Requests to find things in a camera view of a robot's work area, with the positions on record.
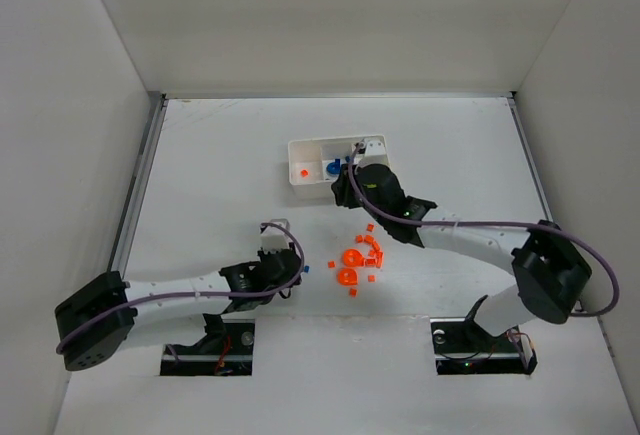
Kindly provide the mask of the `large blue round lego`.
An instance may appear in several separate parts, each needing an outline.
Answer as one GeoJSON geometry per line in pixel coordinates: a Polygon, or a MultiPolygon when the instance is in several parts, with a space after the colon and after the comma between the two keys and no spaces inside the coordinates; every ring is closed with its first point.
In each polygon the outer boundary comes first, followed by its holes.
{"type": "Polygon", "coordinates": [[[338,177],[341,172],[341,160],[339,158],[334,159],[326,165],[325,171],[329,178],[338,177]]]}

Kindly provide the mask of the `orange round lego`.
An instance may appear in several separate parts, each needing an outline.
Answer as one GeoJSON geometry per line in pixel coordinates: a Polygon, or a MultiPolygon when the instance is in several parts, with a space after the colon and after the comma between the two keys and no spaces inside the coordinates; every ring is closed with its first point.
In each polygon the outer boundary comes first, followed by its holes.
{"type": "Polygon", "coordinates": [[[361,267],[365,264],[365,257],[359,250],[350,248],[343,252],[342,263],[349,268],[361,267]]]}
{"type": "Polygon", "coordinates": [[[354,268],[343,267],[338,270],[336,280],[343,286],[356,286],[358,284],[358,272],[354,268]]]}

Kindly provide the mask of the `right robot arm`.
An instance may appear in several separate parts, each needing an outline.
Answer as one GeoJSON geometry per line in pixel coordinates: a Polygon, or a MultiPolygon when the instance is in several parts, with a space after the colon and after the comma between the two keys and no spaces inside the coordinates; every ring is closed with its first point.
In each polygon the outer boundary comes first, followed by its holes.
{"type": "Polygon", "coordinates": [[[357,168],[354,180],[352,184],[348,167],[342,166],[331,184],[338,206],[365,209],[400,243],[473,258],[514,278],[511,287],[472,306],[465,323],[474,333],[498,337],[534,319],[561,325],[591,277],[586,260],[549,221],[524,231],[465,227],[435,202],[407,195],[385,165],[357,168]]]}

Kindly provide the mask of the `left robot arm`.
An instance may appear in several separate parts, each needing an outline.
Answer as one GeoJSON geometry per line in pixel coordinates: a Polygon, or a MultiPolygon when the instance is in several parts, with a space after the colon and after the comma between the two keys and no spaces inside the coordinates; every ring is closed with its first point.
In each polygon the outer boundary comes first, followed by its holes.
{"type": "Polygon", "coordinates": [[[126,348],[202,344],[222,330],[224,315],[287,296],[305,271],[304,256],[290,246],[194,278],[140,282],[105,272],[55,308],[56,353],[77,372],[126,348]]]}

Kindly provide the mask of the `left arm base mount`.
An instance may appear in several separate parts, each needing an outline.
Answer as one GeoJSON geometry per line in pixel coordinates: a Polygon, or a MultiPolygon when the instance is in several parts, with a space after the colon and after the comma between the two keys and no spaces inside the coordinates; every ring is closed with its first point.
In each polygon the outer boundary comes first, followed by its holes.
{"type": "Polygon", "coordinates": [[[205,315],[204,336],[195,344],[164,347],[164,377],[245,377],[253,372],[255,321],[205,315]]]}

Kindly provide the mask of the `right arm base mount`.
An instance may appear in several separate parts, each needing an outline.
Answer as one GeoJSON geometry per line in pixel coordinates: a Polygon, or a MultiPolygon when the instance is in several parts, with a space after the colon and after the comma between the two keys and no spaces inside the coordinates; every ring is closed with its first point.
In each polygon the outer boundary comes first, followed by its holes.
{"type": "Polygon", "coordinates": [[[532,339],[518,325],[499,336],[477,325],[475,316],[486,298],[477,300],[464,318],[430,320],[438,375],[531,376],[536,370],[538,356],[532,339]]]}

